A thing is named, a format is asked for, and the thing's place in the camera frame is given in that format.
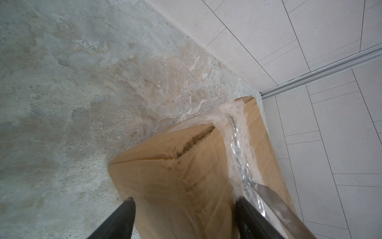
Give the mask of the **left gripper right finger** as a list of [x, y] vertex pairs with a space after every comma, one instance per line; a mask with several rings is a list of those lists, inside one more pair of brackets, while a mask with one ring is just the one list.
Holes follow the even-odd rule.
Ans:
[[241, 239], [284, 238], [244, 197], [235, 202], [235, 224]]

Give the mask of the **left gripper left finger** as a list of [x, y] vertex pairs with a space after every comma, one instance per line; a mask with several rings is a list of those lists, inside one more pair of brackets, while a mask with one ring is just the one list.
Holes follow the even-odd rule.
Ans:
[[131, 239], [135, 215], [135, 202], [127, 198], [88, 239]]

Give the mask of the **blue utility knife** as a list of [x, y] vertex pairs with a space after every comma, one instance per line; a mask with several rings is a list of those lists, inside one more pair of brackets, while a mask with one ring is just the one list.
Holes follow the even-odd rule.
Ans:
[[274, 190], [255, 182], [249, 182], [249, 184], [295, 239], [316, 239], [313, 233]]

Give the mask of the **brown taped cardboard box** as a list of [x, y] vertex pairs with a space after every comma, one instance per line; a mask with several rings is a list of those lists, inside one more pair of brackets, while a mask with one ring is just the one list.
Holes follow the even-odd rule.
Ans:
[[237, 239], [234, 207], [246, 198], [286, 238], [247, 181], [269, 186], [292, 207], [255, 97], [182, 121], [113, 159], [108, 172], [136, 204], [143, 239]]

